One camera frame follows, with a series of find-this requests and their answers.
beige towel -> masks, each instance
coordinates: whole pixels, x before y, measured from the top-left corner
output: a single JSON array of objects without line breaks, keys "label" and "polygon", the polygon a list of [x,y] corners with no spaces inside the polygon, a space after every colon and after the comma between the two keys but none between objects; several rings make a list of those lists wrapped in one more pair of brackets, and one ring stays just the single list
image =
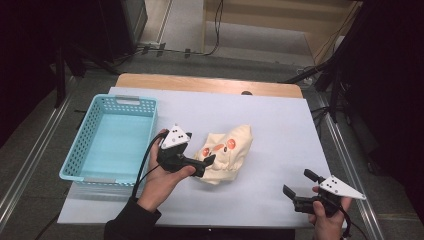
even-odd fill
[{"label": "beige towel", "polygon": [[214,163],[206,168],[201,180],[215,185],[223,180],[234,180],[252,141],[249,125],[241,125],[227,134],[210,133],[205,145],[194,156],[194,159],[203,161],[210,155],[216,155]]}]

floor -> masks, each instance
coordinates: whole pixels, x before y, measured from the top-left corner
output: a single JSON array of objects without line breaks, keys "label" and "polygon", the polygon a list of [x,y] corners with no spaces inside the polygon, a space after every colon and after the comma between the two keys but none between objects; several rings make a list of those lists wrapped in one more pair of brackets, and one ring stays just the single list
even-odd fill
[{"label": "floor", "polygon": [[[166,20],[164,31],[153,33],[151,38],[144,34],[141,41],[166,42],[167,49],[200,51],[199,19],[193,21],[187,14],[179,13],[201,10],[201,1],[163,2],[170,7],[169,12],[160,11],[167,16],[162,18]],[[276,82],[295,76],[313,62],[302,33],[249,29],[230,24],[221,27],[222,45],[213,57],[184,59],[181,55],[164,54],[158,58],[149,53],[129,60],[122,65],[122,70]],[[214,37],[208,35],[206,49],[214,45]],[[244,41],[247,37],[254,40]],[[83,117],[79,110],[87,109],[95,94],[107,93],[115,85],[117,76],[101,69],[91,69],[84,79],[69,79],[68,99],[63,108],[52,109],[55,101],[52,92],[0,149],[1,239],[34,239],[60,211],[69,183],[58,178],[58,169]],[[308,84],[299,84],[311,110],[326,105],[329,92],[317,93]],[[338,119],[337,125],[329,118],[321,124],[321,143],[331,172],[362,188],[368,197],[366,206],[360,201],[352,204],[352,219],[367,233],[368,239],[424,239],[424,227],[403,187],[390,176],[369,173],[366,154],[355,133],[343,114],[339,114]],[[53,223],[42,239],[101,239],[102,231],[103,226]],[[356,229],[352,233],[352,239],[365,239]],[[296,230],[296,239],[311,239],[311,229]]]}]

wire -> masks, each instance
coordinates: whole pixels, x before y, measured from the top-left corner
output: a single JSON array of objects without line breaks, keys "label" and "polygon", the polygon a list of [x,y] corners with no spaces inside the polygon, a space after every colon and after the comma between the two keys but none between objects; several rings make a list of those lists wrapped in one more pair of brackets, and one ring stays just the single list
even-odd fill
[{"label": "wire", "polygon": [[361,234],[362,234],[362,236],[364,236],[365,240],[368,240],[367,235],[365,234],[364,231],[362,231],[362,229],[358,225],[356,225],[354,222],[352,222],[352,225],[355,226],[359,230],[359,232],[361,232]]},{"label": "wire", "polygon": [[[300,75],[300,74],[304,74],[305,72],[306,72],[306,69],[307,68],[316,68],[316,66],[315,65],[311,65],[311,66],[306,66],[306,67],[304,67],[304,68],[299,68],[299,69],[296,69],[296,73],[297,73],[297,75]],[[310,77],[312,77],[312,79],[313,80],[317,80],[317,78],[316,78],[316,74],[318,74],[319,73],[319,71],[318,70],[316,70],[316,73],[315,74],[312,74]]]},{"label": "wire", "polygon": [[356,2],[355,3],[355,5],[352,7],[352,10],[350,10],[350,12],[349,12],[349,14],[347,15],[347,17],[346,17],[346,19],[344,20],[344,22],[343,22],[343,24],[342,24],[342,26],[339,28],[339,30],[337,30],[336,32],[334,32],[333,34],[331,34],[331,36],[328,38],[328,40],[327,40],[327,42],[321,47],[321,49],[320,49],[320,51],[318,52],[318,54],[317,55],[315,55],[315,57],[314,57],[314,63],[315,63],[315,60],[316,60],[316,58],[321,54],[321,52],[324,50],[324,48],[325,48],[325,46],[327,46],[327,44],[330,42],[330,39],[335,35],[335,34],[338,34],[338,33],[340,33],[340,31],[350,22],[350,21],[352,21],[352,19],[354,19],[354,16],[352,16],[351,18],[349,18],[350,17],[350,15],[353,13],[353,11],[356,9],[356,5],[358,5],[358,2]]},{"label": "wire", "polygon": [[137,190],[138,190],[138,187],[140,186],[140,183],[143,181],[143,179],[146,177],[146,175],[144,175],[143,176],[143,178],[141,178],[140,179],[140,177],[141,177],[141,173],[143,172],[143,169],[144,169],[144,165],[146,164],[146,160],[147,160],[147,156],[149,155],[149,153],[150,153],[150,150],[152,149],[152,146],[153,146],[153,144],[156,142],[156,140],[158,140],[159,138],[161,138],[161,137],[165,137],[167,134],[168,134],[168,130],[167,131],[165,131],[165,132],[163,132],[163,133],[159,133],[158,135],[156,135],[156,137],[154,137],[153,138],[153,140],[150,142],[150,144],[149,144],[149,146],[147,147],[147,149],[146,149],[146,152],[144,153],[144,157],[143,157],[143,160],[142,160],[142,162],[141,162],[141,165],[140,165],[140,169],[138,170],[138,175],[137,175],[137,179],[136,179],[136,182],[135,182],[135,184],[134,184],[134,187],[133,187],[133,191],[132,191],[132,195],[131,195],[131,197],[133,197],[133,198],[135,198],[135,195],[137,194]]},{"label": "wire", "polygon": [[[112,67],[112,68],[119,67],[119,66],[121,66],[124,62],[126,62],[129,58],[131,58],[131,57],[135,56],[136,54],[138,54],[138,53],[140,53],[140,52],[135,52],[135,53],[130,54],[130,55],[126,55],[126,56],[123,56],[123,57],[120,57],[120,58],[116,58],[116,59],[114,59],[114,60],[122,60],[122,61],[120,61],[119,63],[116,63],[116,64],[114,64],[114,65],[111,65],[110,67]],[[85,64],[85,67],[86,67],[87,69],[101,69],[101,67],[96,66],[96,65],[91,65],[91,63],[92,63],[92,62],[86,62],[86,63],[84,63],[84,64]]]},{"label": "wire", "polygon": [[[344,108],[342,106],[337,106],[335,110],[343,112]],[[318,132],[318,138],[321,139],[321,133],[322,133],[322,127],[321,127],[322,124],[321,123],[322,123],[322,120],[324,119],[324,117],[330,112],[330,107],[328,107],[328,106],[327,107],[320,107],[320,108],[311,110],[311,114],[314,114],[318,111],[321,111],[321,112],[318,113],[316,116],[313,116],[312,120],[315,124],[315,129]]]},{"label": "wire", "polygon": [[342,237],[343,238],[351,237],[351,235],[350,235],[350,227],[351,227],[352,221],[350,220],[350,216],[349,216],[349,214],[347,214],[347,212],[343,209],[342,206],[339,206],[339,210],[343,213],[343,215],[344,215],[344,217],[346,219],[346,223],[347,223],[346,230],[343,232]]},{"label": "wire", "polygon": [[[219,2],[218,8],[216,10],[215,13],[215,34],[216,34],[216,42],[215,42],[215,47],[213,48],[213,50],[209,53],[197,53],[197,52],[190,52],[190,55],[197,55],[197,56],[209,56],[212,55],[216,52],[216,50],[219,47],[219,30],[221,28],[221,19],[222,19],[222,12],[224,9],[224,0],[221,0]],[[184,51],[179,51],[179,50],[170,50],[170,49],[151,49],[149,46],[148,47],[148,51],[151,52],[170,52],[170,53],[183,53],[183,54],[187,54],[187,52]],[[133,54],[130,54],[128,56],[124,56],[118,59],[123,59],[121,62],[117,63],[116,65],[113,65],[113,67],[118,67],[120,65],[122,65],[124,62],[126,62],[129,58],[139,54],[139,53],[143,53],[144,52],[144,48],[141,47],[141,50],[136,51]]]},{"label": "wire", "polygon": [[43,229],[41,229],[40,233],[38,233],[37,237],[34,238],[34,240],[38,240],[41,238],[41,236],[43,236],[43,234],[47,231],[47,229],[54,223],[54,221],[56,221],[59,218],[60,212],[58,212],[53,218],[52,220],[50,220],[49,223],[47,223],[46,226],[44,226]]},{"label": "wire", "polygon": [[154,168],[152,168],[152,169],[150,169],[146,174],[144,174],[144,176],[140,179],[140,182],[142,182],[146,177],[147,177],[147,175],[149,175],[151,172],[153,172],[156,168],[158,168],[160,165],[158,164],[158,165],[156,165],[156,167],[154,167]]},{"label": "wire", "polygon": [[[222,19],[222,12],[224,10],[224,0],[221,0],[219,2],[218,8],[215,12],[215,34],[216,34],[216,42],[215,42],[215,47],[212,49],[211,52],[209,53],[196,53],[196,52],[190,52],[190,54],[192,55],[198,55],[198,56],[209,56],[212,55],[216,52],[216,50],[219,47],[219,30],[221,28],[221,19]],[[183,54],[187,54],[187,52],[184,51],[178,51],[178,50],[168,50],[168,49],[149,49],[149,51],[153,51],[153,52],[172,52],[172,53],[183,53]]]}]

white triangular marker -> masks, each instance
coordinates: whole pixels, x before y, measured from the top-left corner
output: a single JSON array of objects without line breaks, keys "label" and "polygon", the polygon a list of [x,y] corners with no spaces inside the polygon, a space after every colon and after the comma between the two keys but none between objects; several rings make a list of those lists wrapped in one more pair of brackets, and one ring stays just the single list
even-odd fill
[{"label": "white triangular marker", "polygon": [[347,185],[335,176],[330,176],[329,178],[327,178],[319,185],[319,187],[337,196],[351,197],[362,200],[367,199],[364,194],[356,191],[356,189]]},{"label": "white triangular marker", "polygon": [[171,130],[169,130],[168,136],[163,140],[161,148],[168,149],[180,144],[190,141],[190,137],[177,125],[175,124]]}]

black cable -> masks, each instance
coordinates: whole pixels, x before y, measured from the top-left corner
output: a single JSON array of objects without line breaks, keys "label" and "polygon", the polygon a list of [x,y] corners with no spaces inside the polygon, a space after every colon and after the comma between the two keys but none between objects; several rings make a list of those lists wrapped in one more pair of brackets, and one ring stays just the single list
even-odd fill
[{"label": "black cable", "polygon": [[320,108],[317,108],[317,109],[314,109],[314,110],[311,110],[311,113],[314,113],[314,112],[317,112],[317,111],[320,111],[320,110],[325,110],[325,109],[327,109],[328,107],[320,107]]},{"label": "black cable", "polygon": [[328,112],[328,108],[327,108],[327,109],[324,109],[324,110],[323,110],[322,112],[320,112],[318,115],[316,115],[315,117],[313,117],[314,122],[315,122],[316,120],[321,119],[321,118],[323,117],[323,115],[327,114],[327,112]]},{"label": "black cable", "polygon": [[350,220],[350,216],[349,216],[349,214],[347,214],[347,212],[343,209],[342,206],[339,206],[339,210],[343,213],[343,215],[344,215],[344,217],[346,219],[346,223],[347,223],[346,230],[343,232],[342,237],[343,238],[351,237],[351,235],[350,235],[350,226],[352,224],[352,221]]},{"label": "black cable", "polygon": [[[219,30],[220,30],[220,28],[221,28],[221,18],[222,18],[222,12],[223,12],[223,9],[224,9],[224,0],[221,0],[220,1],[220,3],[219,3],[219,5],[218,5],[218,8],[217,8],[217,10],[216,10],[216,13],[215,13],[215,33],[216,33],[216,42],[215,42],[215,47],[214,47],[214,49],[211,51],[211,52],[209,52],[209,53],[196,53],[196,52],[190,52],[190,54],[191,55],[197,55],[197,56],[209,56],[209,55],[212,55],[212,54],[214,54],[215,52],[216,52],[216,50],[218,49],[218,46],[219,46]],[[171,52],[171,53],[183,53],[183,54],[187,54],[187,52],[184,52],[184,51],[179,51],[179,50],[169,50],[169,49],[150,49],[150,48],[148,48],[148,51],[152,51],[152,52]],[[139,54],[139,53],[142,53],[142,52],[144,52],[144,48],[142,48],[142,50],[139,50],[139,51],[136,51],[136,52],[134,52],[134,53],[132,53],[132,54],[130,54],[130,55],[127,55],[127,56],[123,56],[123,57],[120,57],[120,58],[117,58],[117,59],[115,59],[115,60],[120,60],[120,59],[123,59],[121,62],[119,62],[119,63],[117,63],[117,64],[115,64],[115,65],[113,65],[113,66],[111,66],[111,67],[113,67],[113,68],[116,68],[116,67],[118,67],[118,66],[120,66],[120,65],[122,65],[124,62],[126,62],[128,59],[130,59],[131,57],[133,57],[133,56],[135,56],[135,55],[137,55],[137,54]]]},{"label": "black cable", "polygon": [[354,222],[352,222],[352,225],[355,226],[361,232],[361,234],[362,234],[362,236],[364,236],[365,240],[368,240],[367,235],[364,233],[364,231],[362,231],[362,229],[358,225],[356,225]]},{"label": "black cable", "polygon": [[327,115],[327,113],[329,112],[330,109],[326,109],[322,112],[322,115],[320,116],[319,120],[318,120],[318,138],[321,139],[321,133],[322,133],[322,128],[321,128],[321,123],[322,120],[324,119],[325,115]]},{"label": "black cable", "polygon": [[324,50],[324,47],[327,46],[327,44],[330,42],[330,39],[335,35],[338,34],[352,19],[354,19],[354,16],[349,18],[350,15],[353,13],[353,11],[356,9],[356,5],[358,4],[358,2],[355,3],[355,6],[352,7],[352,10],[350,10],[349,14],[347,15],[346,19],[344,20],[342,26],[339,28],[339,30],[337,30],[336,32],[334,32],[333,34],[331,34],[331,36],[328,38],[327,42],[321,47],[320,51],[318,52],[318,54],[314,57],[314,62],[316,60],[316,58],[321,54],[322,50]]},{"label": "black cable", "polygon": [[[224,9],[224,0],[221,0],[219,2],[218,8],[215,12],[215,34],[216,34],[216,42],[215,42],[215,47],[214,49],[209,52],[209,53],[196,53],[196,52],[190,52],[191,55],[197,55],[197,56],[209,56],[212,55],[216,52],[216,50],[219,47],[219,30],[221,28],[221,19],[222,19],[222,12]],[[172,53],[183,53],[183,54],[187,54],[187,52],[184,51],[179,51],[179,50],[169,50],[169,49],[148,49],[148,51],[153,51],[153,52],[172,52]]]},{"label": "black cable", "polygon": [[144,176],[140,179],[140,182],[142,182],[146,177],[147,177],[147,175],[149,175],[151,172],[153,172],[156,168],[158,168],[160,165],[158,164],[158,165],[156,165],[156,167],[154,167],[154,168],[152,168],[152,169],[150,169],[146,174],[144,174]]},{"label": "black cable", "polygon": [[165,131],[165,132],[163,132],[163,133],[159,133],[158,135],[156,135],[156,137],[154,137],[154,138],[153,138],[153,140],[150,142],[149,146],[147,147],[146,152],[144,153],[143,160],[142,160],[141,165],[140,165],[140,169],[138,170],[138,174],[137,174],[136,182],[135,182],[135,184],[134,184],[134,187],[133,187],[133,191],[132,191],[132,195],[131,195],[131,197],[135,198],[135,196],[137,195],[138,187],[140,186],[140,183],[141,183],[141,181],[142,181],[142,180],[143,180],[143,178],[144,178],[144,177],[143,177],[142,179],[140,179],[140,177],[141,177],[141,173],[143,172],[143,168],[144,168],[144,165],[146,164],[147,156],[149,155],[150,150],[152,149],[153,144],[154,144],[154,143],[156,142],[156,140],[158,140],[159,138],[161,138],[161,137],[165,137],[165,136],[168,134],[168,132],[169,132],[169,131],[167,130],[167,131]]},{"label": "black cable", "polygon": [[108,71],[111,74],[114,75],[121,75],[122,73],[116,70],[114,67],[110,66],[108,63],[104,62],[100,58],[98,58],[95,55],[90,54],[85,49],[81,48],[78,44],[69,42],[69,45],[80,55],[88,58],[90,61],[95,63],[97,66],[101,67],[102,69]]},{"label": "black cable", "polygon": [[44,226],[44,228],[40,231],[40,233],[37,235],[37,237],[35,237],[35,239],[34,240],[38,240],[38,239],[40,239],[41,238],[41,236],[43,236],[43,234],[47,231],[47,229],[54,223],[54,221],[56,221],[58,218],[59,218],[59,215],[60,215],[60,212],[58,212],[57,214],[56,214],[56,216],[54,216],[53,218],[52,218],[52,220],[50,220],[50,222],[49,223],[47,223],[47,225],[46,226]]},{"label": "black cable", "polygon": [[[315,68],[316,66],[315,65],[312,65],[312,66],[306,66],[306,67],[304,67],[304,68],[302,68],[302,69],[297,69],[296,70],[296,73],[297,73],[297,75],[300,75],[299,74],[299,71],[302,71],[302,74],[304,74],[305,72],[306,72],[306,69],[307,68]],[[313,75],[311,75],[311,77],[314,79],[314,80],[316,80],[316,77],[315,77],[315,75],[317,74],[317,73],[315,73],[315,74],[313,74]]]}]

